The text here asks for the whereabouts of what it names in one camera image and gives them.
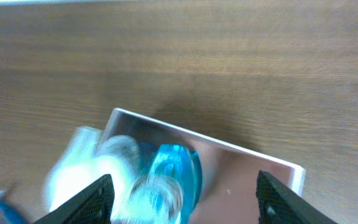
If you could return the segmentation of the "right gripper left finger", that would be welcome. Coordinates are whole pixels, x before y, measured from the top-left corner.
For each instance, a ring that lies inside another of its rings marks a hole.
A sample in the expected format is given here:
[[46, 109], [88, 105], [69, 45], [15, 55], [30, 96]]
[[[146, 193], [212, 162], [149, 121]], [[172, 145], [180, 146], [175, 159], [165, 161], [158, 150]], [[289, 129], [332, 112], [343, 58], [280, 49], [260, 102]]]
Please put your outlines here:
[[104, 174], [34, 224], [108, 224], [114, 197], [112, 177]]

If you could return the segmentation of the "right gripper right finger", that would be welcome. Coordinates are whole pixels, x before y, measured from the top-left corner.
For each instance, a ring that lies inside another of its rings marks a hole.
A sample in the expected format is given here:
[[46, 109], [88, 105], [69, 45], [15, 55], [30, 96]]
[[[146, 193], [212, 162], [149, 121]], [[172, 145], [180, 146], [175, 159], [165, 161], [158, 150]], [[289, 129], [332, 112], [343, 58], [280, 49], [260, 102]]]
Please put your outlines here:
[[336, 224], [267, 171], [259, 171], [256, 197], [261, 224]]

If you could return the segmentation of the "clear foam pump bottle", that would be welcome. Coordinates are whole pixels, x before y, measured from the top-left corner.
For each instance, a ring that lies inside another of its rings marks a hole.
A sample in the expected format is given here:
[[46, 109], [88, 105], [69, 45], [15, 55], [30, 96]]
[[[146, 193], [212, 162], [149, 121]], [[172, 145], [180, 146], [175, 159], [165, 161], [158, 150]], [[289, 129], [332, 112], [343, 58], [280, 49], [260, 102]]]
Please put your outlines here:
[[104, 174], [112, 177], [115, 199], [110, 220], [122, 218], [131, 188], [142, 168], [140, 146], [126, 135], [101, 142], [103, 131], [89, 126], [75, 129], [70, 143], [50, 170], [44, 185], [44, 202], [56, 210]]

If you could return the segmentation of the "blue mouthwash bottle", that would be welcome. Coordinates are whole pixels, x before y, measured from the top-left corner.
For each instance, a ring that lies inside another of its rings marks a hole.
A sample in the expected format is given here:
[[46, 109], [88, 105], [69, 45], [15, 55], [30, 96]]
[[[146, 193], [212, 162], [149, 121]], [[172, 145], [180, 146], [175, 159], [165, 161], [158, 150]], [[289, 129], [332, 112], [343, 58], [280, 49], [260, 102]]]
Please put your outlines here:
[[162, 144], [147, 173], [137, 179], [126, 203], [128, 223], [187, 224], [201, 196], [198, 152]]

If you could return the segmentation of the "blue white toothbrush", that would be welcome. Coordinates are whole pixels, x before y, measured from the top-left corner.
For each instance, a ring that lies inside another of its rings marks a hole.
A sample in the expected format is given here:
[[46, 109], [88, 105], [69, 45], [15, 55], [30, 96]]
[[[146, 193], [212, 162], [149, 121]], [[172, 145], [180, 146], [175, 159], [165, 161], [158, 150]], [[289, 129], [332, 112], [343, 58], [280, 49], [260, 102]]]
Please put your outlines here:
[[0, 224], [28, 224], [27, 219], [17, 207], [6, 199], [6, 191], [0, 190]]

